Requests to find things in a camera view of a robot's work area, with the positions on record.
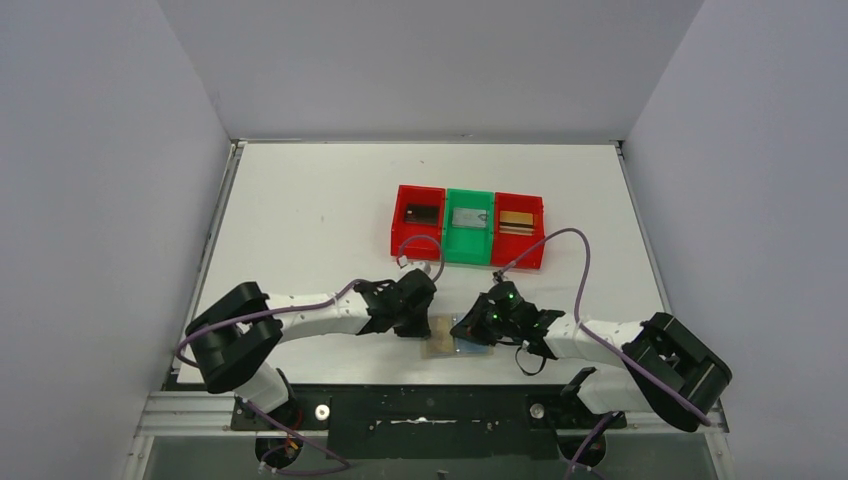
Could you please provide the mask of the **gold striped card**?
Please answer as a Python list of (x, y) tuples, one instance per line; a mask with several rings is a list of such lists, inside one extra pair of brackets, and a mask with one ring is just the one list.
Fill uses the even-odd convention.
[(455, 339), (450, 333), (454, 326), (454, 317), (450, 315), (430, 317), (428, 325), (430, 336), (425, 341), (425, 355), (433, 358), (455, 355)]

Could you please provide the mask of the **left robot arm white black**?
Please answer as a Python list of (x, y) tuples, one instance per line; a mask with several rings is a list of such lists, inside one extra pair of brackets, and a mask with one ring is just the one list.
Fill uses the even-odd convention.
[(295, 416), (296, 400), (285, 375), (267, 361), (279, 344), (387, 331), (425, 338), (436, 292), (435, 281), (417, 267), (397, 279), (354, 279), (336, 293), (302, 297), (274, 296), (243, 282), (189, 323), (175, 355), (200, 371), (209, 393), (232, 392), (281, 427)]

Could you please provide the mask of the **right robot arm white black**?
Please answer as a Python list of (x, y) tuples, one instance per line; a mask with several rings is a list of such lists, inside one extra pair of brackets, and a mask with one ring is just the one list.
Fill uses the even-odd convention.
[(578, 427), (610, 412), (652, 412), (694, 432), (732, 380), (729, 366), (675, 316), (641, 322), (581, 320), (540, 309), (511, 281), (478, 296), (456, 323), (457, 339), (494, 346), (508, 340), (545, 360), (583, 360), (592, 367), (565, 387), (564, 417)]

